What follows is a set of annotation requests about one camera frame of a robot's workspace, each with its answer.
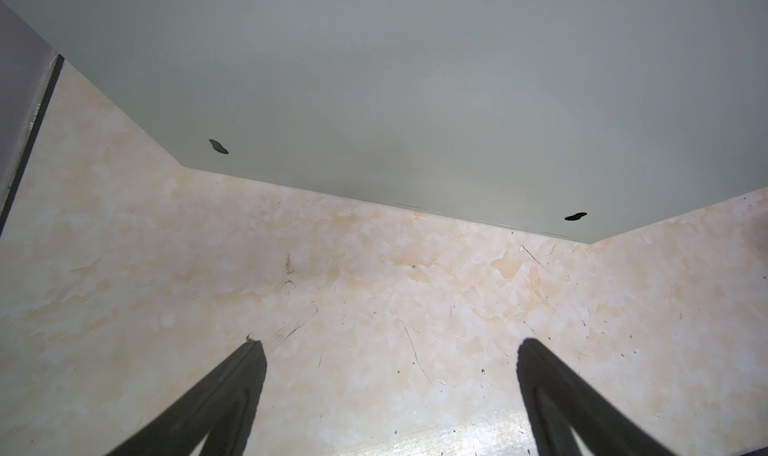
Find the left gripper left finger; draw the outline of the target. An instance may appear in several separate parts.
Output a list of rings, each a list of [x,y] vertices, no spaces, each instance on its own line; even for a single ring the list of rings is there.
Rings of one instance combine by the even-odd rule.
[[[259,341],[247,340],[112,455],[242,455],[267,373]]]

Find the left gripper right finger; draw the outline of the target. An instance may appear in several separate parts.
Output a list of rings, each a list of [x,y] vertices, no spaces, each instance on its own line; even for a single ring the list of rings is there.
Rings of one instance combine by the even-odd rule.
[[[518,349],[517,377],[538,453],[669,455],[592,386],[534,338]]]

